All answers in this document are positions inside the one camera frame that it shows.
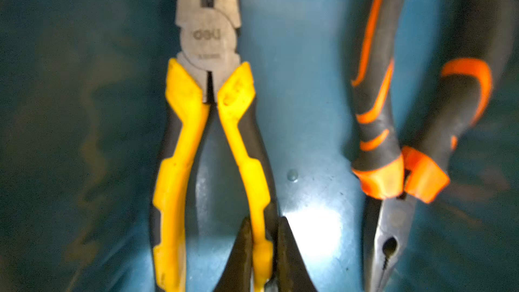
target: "pliers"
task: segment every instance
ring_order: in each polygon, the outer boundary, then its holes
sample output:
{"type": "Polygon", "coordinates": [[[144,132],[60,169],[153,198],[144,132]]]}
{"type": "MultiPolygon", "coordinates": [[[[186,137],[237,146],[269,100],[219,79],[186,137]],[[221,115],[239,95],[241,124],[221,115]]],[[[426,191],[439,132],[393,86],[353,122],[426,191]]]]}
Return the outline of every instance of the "pliers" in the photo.
{"type": "Polygon", "coordinates": [[[249,63],[236,53],[238,0],[177,0],[182,51],[168,64],[169,120],[150,215],[158,291],[185,291],[184,212],[191,167],[216,103],[250,208],[254,290],[272,277],[278,231],[274,177],[256,125],[249,63]]]}
{"type": "MultiPolygon", "coordinates": [[[[287,218],[281,217],[278,224],[276,275],[265,289],[277,292],[317,292],[306,271],[287,218]]],[[[250,291],[252,241],[251,222],[245,218],[213,292],[250,291]]]]}
{"type": "Polygon", "coordinates": [[[371,0],[351,81],[360,127],[360,155],[352,165],[367,195],[363,225],[366,292],[382,291],[403,254],[418,200],[431,203],[445,188],[458,139],[483,114],[512,52],[516,0],[467,0],[450,60],[417,139],[400,149],[390,83],[393,45],[404,0],[371,0]]]}

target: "orange handle grip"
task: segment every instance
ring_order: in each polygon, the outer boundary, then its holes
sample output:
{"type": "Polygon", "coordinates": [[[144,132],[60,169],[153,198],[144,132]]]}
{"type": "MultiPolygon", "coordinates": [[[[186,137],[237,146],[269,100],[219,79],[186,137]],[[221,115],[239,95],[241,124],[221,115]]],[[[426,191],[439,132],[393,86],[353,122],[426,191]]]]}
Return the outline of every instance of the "orange handle grip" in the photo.
{"type": "Polygon", "coordinates": [[[403,190],[404,166],[394,130],[389,88],[393,76],[393,46],[404,0],[372,0],[351,81],[360,127],[360,155],[352,170],[362,190],[373,198],[391,198],[403,190]]]}
{"type": "Polygon", "coordinates": [[[515,0],[466,0],[457,48],[442,70],[438,94],[412,148],[405,191],[432,202],[449,184],[447,168],[460,138],[488,105],[493,87],[512,53],[517,24],[515,0]]]}

